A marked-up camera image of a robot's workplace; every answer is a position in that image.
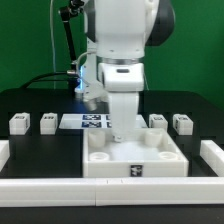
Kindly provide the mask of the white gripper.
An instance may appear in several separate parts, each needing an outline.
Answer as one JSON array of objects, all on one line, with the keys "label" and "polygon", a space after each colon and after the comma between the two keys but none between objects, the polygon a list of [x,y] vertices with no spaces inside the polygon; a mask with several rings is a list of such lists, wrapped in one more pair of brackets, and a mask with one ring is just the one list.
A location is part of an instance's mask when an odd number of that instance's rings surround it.
[{"label": "white gripper", "polygon": [[139,93],[144,89],[144,65],[99,63],[98,78],[108,94],[113,139],[122,142],[122,136],[117,134],[126,134],[135,128]]}]

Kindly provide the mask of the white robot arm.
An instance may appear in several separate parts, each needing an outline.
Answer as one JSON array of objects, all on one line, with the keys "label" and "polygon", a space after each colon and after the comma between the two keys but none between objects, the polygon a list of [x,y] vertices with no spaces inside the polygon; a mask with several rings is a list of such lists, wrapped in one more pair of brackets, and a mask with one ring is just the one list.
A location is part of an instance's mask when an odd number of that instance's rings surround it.
[{"label": "white robot arm", "polygon": [[107,101],[112,136],[122,142],[135,128],[139,93],[144,90],[145,48],[159,46],[172,34],[171,0],[84,0],[85,32],[93,45],[83,101],[90,110]]}]

